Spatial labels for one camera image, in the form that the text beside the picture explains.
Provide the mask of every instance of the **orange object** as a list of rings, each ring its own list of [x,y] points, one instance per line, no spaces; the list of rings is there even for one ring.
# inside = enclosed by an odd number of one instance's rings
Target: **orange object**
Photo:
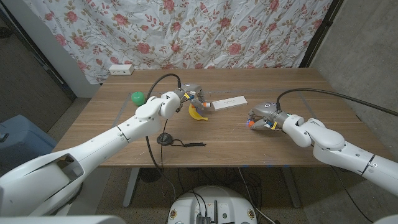
[[[250,121],[249,123],[248,123],[248,127],[251,127],[251,126],[253,126],[254,125],[254,121]]]

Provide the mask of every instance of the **gray wall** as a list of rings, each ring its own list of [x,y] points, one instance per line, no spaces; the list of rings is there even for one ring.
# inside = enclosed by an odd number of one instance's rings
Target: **gray wall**
[[[398,1],[345,0],[311,67],[337,92],[398,111]],[[398,160],[398,118],[347,103]]]
[[[93,97],[100,85],[91,85],[76,61],[57,42],[50,29],[23,0],[2,0],[77,97]]]

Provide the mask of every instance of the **floral curtain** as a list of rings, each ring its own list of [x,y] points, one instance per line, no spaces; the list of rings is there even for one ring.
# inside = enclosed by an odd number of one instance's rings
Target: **floral curtain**
[[[24,0],[92,83],[135,69],[298,67],[331,0]]]

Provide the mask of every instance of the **yellow banana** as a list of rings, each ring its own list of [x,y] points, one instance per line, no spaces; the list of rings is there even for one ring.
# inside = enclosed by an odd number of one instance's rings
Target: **yellow banana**
[[[198,121],[200,121],[200,120],[207,121],[208,120],[208,118],[204,118],[204,117],[200,116],[200,114],[198,114],[196,108],[194,106],[192,106],[192,104],[189,104],[188,111],[189,111],[189,115],[191,115],[191,117],[195,120],[198,120]]]

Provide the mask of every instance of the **power strip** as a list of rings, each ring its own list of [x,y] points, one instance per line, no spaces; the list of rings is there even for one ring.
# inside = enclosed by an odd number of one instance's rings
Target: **power strip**
[[[109,71],[111,75],[131,75],[134,67],[132,65],[112,65]]]

